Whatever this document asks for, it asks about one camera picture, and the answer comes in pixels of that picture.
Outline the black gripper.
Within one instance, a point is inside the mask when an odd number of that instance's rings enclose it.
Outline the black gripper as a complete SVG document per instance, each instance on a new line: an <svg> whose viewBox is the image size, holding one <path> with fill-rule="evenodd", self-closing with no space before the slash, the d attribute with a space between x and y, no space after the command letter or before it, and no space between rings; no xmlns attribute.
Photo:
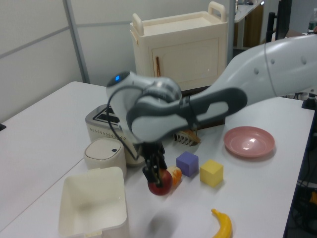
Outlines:
<svg viewBox="0 0 317 238"><path fill-rule="evenodd" d="M166 175L167 165L164 159L165 149L161 142L143 143L141 155L145 159L145 166L142 172L149 183L156 182L156 175L153 172L153 167L150 159L156 158L157 178L156 187L166 187L168 185L168 177Z"/></svg>

